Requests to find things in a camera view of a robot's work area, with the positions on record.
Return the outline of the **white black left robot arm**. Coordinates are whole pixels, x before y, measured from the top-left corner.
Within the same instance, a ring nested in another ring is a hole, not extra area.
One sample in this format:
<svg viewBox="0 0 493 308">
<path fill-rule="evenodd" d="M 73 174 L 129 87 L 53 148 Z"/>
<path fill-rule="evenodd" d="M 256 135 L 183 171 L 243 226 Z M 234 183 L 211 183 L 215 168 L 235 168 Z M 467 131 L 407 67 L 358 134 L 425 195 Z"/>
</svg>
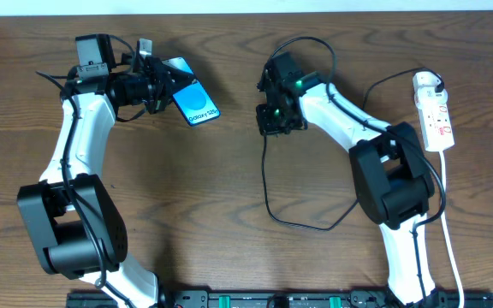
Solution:
<svg viewBox="0 0 493 308">
<path fill-rule="evenodd" d="M 79 63 L 58 87 L 63 120 L 53 157 L 38 183 L 20 188 L 17 205 L 46 273 L 92 284 L 120 307 L 174 307 L 157 275 L 128 252 L 125 223 L 101 175 L 120 107 L 161 112 L 198 81 L 183 58 L 155 57 L 146 39 L 123 54 L 126 70 L 118 72 L 112 40 L 76 38 Z"/>
</svg>

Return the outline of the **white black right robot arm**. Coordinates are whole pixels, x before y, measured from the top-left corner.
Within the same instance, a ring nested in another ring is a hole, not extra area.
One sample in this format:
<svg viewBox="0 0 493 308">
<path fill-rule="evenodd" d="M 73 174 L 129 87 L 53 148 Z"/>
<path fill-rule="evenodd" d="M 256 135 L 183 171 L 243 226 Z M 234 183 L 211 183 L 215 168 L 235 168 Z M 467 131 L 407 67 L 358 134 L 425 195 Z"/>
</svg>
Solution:
<svg viewBox="0 0 493 308">
<path fill-rule="evenodd" d="M 287 52 L 271 56 L 256 108 L 263 137 L 315 125 L 348 154 L 356 199 L 383 236 L 388 289 L 399 306 L 423 307 L 435 292 L 426 255 L 429 200 L 443 184 L 421 151 L 414 128 L 366 114 L 319 73 L 305 74 Z"/>
</svg>

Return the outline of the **blue Galaxy smartphone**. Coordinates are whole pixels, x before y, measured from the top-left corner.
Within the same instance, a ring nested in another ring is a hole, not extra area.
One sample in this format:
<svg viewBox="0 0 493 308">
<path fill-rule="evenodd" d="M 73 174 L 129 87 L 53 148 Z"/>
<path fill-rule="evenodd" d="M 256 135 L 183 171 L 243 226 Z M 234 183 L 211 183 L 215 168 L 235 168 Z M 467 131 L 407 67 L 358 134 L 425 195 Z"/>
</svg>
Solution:
<svg viewBox="0 0 493 308">
<path fill-rule="evenodd" d="M 197 126 L 220 116 L 220 110 L 198 80 L 174 93 L 173 99 L 189 126 Z"/>
</svg>

